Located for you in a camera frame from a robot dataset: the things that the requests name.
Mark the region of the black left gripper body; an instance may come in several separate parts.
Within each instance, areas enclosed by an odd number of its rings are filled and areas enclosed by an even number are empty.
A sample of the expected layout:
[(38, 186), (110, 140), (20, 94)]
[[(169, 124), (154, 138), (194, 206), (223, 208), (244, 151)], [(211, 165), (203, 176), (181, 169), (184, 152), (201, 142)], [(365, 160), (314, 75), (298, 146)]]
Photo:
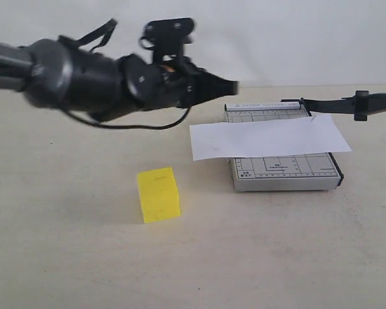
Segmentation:
[(132, 53), (117, 65), (122, 90), (118, 111), (187, 109), (209, 101), (209, 72), (188, 57), (148, 63)]

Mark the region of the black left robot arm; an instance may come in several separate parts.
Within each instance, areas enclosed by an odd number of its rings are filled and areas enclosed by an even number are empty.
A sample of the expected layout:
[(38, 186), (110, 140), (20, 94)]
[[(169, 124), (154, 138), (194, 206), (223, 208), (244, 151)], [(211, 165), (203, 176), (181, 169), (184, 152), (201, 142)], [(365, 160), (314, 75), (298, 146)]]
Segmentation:
[(84, 112), (104, 123), (234, 96), (239, 83), (196, 66), (186, 56), (154, 63), (134, 53), (112, 59), (68, 39), (40, 39), (19, 47), (0, 42), (0, 89), (22, 93), (35, 108)]

